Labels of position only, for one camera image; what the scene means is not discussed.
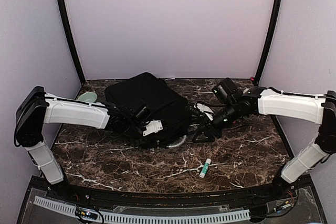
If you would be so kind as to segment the black student backpack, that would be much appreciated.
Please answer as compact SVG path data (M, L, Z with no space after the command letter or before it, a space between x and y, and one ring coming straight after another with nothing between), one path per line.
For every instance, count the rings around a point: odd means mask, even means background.
M130 126L124 135L130 138L133 147L167 147L188 135L192 122L192 114L187 109L188 100L151 73L145 72L110 85L104 94L108 103L124 107L134 116L140 113L142 127L153 120L161 122L162 129L147 136Z

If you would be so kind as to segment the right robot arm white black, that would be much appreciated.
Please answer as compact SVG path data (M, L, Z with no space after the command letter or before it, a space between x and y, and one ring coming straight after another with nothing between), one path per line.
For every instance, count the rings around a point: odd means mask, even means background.
M286 163L268 188L273 200L280 199L302 174L312 169L323 159L335 154L335 92L326 94L300 94L253 86L239 88L230 78L224 79L212 89L221 102L221 110L214 113L212 106L196 102L189 110L202 118L193 138L197 142L204 135L207 142L220 138L222 130L237 119L254 115L279 115L301 119L319 125L316 137L309 145Z

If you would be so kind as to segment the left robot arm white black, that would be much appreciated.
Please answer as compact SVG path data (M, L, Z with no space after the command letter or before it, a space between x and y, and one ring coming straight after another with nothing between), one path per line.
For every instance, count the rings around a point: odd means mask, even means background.
M34 87L16 111L14 145L26 149L46 180L54 185L54 193L63 201L74 197L74 189L47 146L42 130L44 124L88 126L122 134L133 130L136 136L147 137L164 129L161 120L151 120L144 105L132 111L113 103L85 102L67 99Z

